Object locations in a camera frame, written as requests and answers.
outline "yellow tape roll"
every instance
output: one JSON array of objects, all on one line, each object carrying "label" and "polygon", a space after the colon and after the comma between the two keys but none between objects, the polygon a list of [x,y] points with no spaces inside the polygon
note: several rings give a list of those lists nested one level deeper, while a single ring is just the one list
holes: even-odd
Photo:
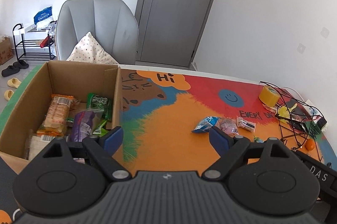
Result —
[{"label": "yellow tape roll", "polygon": [[274,107],[280,99],[279,93],[270,86],[263,86],[262,91],[258,98],[267,106]]}]

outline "wire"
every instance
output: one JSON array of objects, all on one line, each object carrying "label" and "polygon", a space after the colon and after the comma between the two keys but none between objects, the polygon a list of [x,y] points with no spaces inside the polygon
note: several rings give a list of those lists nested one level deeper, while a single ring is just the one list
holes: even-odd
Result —
[{"label": "wire", "polygon": [[[269,82],[265,82],[265,81],[260,81],[260,83],[263,83],[263,84],[266,84],[267,86],[270,86],[270,87],[273,87],[273,88],[277,88],[277,89],[278,89],[278,90],[276,89],[275,91],[277,91],[277,92],[279,93],[280,98],[281,98],[281,100],[283,101],[284,106],[287,108],[287,111],[288,111],[289,116],[290,116],[290,121],[291,121],[292,130],[290,130],[290,129],[288,129],[288,128],[287,128],[287,129],[293,132],[293,136],[294,136],[294,138],[295,138],[295,140],[296,140],[296,143],[297,143],[297,146],[298,146],[298,147],[295,148],[294,150],[297,150],[297,149],[301,148],[301,147],[304,145],[305,141],[308,139],[308,136],[309,136],[309,134],[310,134],[310,129],[311,129],[311,126],[312,126],[313,118],[314,118],[315,116],[321,116],[321,117],[324,118],[323,114],[321,113],[321,111],[320,111],[318,108],[316,108],[316,107],[314,107],[314,106],[311,106],[311,105],[308,105],[307,103],[305,103],[305,102],[303,101],[303,98],[301,97],[301,95],[300,95],[297,91],[295,91],[294,89],[292,89],[292,88],[284,87],[284,88],[288,88],[288,89],[291,89],[291,90],[293,90],[294,92],[296,92],[296,93],[299,95],[299,97],[302,99],[302,101],[299,100],[299,99],[294,98],[293,96],[291,96],[291,97],[288,96],[284,91],[282,91],[283,93],[280,93],[279,90],[282,90],[282,89],[281,89],[280,87],[278,87],[277,85],[275,85],[275,84],[272,84],[272,83],[269,83]],[[306,125],[304,125],[305,131],[306,131],[307,134],[306,134],[306,136],[305,136],[304,141],[303,141],[302,144],[297,140],[296,132],[295,132],[295,130],[294,130],[294,120],[292,119],[292,113],[290,112],[289,107],[288,107],[288,105],[286,104],[286,102],[285,102],[285,100],[284,100],[284,97],[293,99],[293,100],[295,100],[296,102],[300,103],[301,105],[304,105],[304,106],[308,106],[308,107],[314,108],[314,109],[316,109],[316,110],[320,113],[320,115],[314,115],[314,112],[313,112],[313,114],[311,115],[311,120],[309,120],[309,121],[310,121],[309,128],[307,128]],[[281,107],[281,105],[280,105],[280,104],[277,104],[276,113],[278,113],[278,109],[279,109],[280,107]],[[307,118],[307,115],[301,115],[301,114],[298,114],[298,116],[305,116],[305,118],[302,119],[301,123],[303,123],[303,121]],[[280,118],[278,118],[278,120],[279,120],[279,126],[280,126],[280,130],[281,130],[281,136],[282,136],[282,138],[283,138],[283,133],[282,133],[282,127],[283,127],[283,126],[282,126],[281,123],[280,123]],[[320,158],[320,154],[319,154],[319,152],[318,152],[317,145],[316,145],[316,150],[317,150],[318,158],[319,158],[319,160],[321,161],[322,158]]]},{"label": "wire", "polygon": [[301,100],[304,101],[304,99],[302,98],[302,96],[301,96],[296,90],[294,90],[294,89],[292,89],[292,88],[290,88],[290,87],[281,87],[281,88],[282,88],[282,89],[289,89],[289,90],[294,91],[294,92],[301,98]]},{"label": "wire", "polygon": [[[278,87],[277,85],[272,84],[272,83],[269,83],[269,82],[266,82],[266,81],[260,81],[260,83],[264,83],[264,84],[266,84],[266,85],[268,85],[268,86],[270,86],[270,87],[278,88],[278,89],[282,90],[282,89],[281,89],[280,87]],[[288,95],[286,95],[286,94],[281,94],[278,90],[275,90],[275,91],[277,91],[277,92],[280,94],[281,97],[286,97],[286,98],[293,99],[293,100],[297,101],[298,103],[300,103],[300,104],[302,104],[302,105],[304,105],[304,106],[308,106],[308,107],[311,107],[311,108],[313,108],[313,109],[316,109],[318,112],[320,112],[320,116],[324,118],[324,115],[322,114],[322,112],[321,112],[318,108],[316,108],[316,107],[314,107],[314,106],[311,106],[311,105],[305,103],[304,101],[301,101],[301,100],[296,99],[296,98],[294,98],[294,97],[290,97],[290,96],[288,96]]]}]

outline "blue circle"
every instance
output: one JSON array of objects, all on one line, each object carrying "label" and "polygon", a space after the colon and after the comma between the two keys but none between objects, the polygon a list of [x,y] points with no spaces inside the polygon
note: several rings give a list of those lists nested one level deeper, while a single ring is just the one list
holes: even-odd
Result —
[{"label": "blue circle", "polygon": [[243,99],[237,93],[231,90],[227,90],[227,89],[220,90],[219,97],[221,98],[223,102],[225,102],[226,104],[232,107],[240,108],[240,107],[243,107],[245,104],[243,102]]}]

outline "yellow slipper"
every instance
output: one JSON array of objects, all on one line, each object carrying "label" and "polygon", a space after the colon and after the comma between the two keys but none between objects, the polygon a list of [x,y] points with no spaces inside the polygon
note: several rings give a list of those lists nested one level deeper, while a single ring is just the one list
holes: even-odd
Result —
[{"label": "yellow slipper", "polygon": [[14,94],[14,92],[12,90],[6,90],[5,93],[4,93],[4,97],[6,100],[9,100],[12,95]]},{"label": "yellow slipper", "polygon": [[18,88],[21,84],[21,81],[19,81],[17,78],[12,78],[7,81],[7,84],[9,87]]}]

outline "blue gripper pad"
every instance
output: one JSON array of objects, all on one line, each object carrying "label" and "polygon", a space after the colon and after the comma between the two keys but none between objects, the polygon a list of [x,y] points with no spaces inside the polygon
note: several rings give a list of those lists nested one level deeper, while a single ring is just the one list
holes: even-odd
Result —
[{"label": "blue gripper pad", "polygon": [[118,148],[122,145],[124,131],[122,127],[113,128],[105,136],[99,138],[99,145],[112,157]]},{"label": "blue gripper pad", "polygon": [[209,131],[210,144],[213,146],[213,148],[216,150],[219,156],[223,156],[233,145],[232,143],[230,143],[230,139],[232,138],[230,136],[225,137],[224,132],[222,132],[218,128],[216,129],[214,126],[210,128]]}]

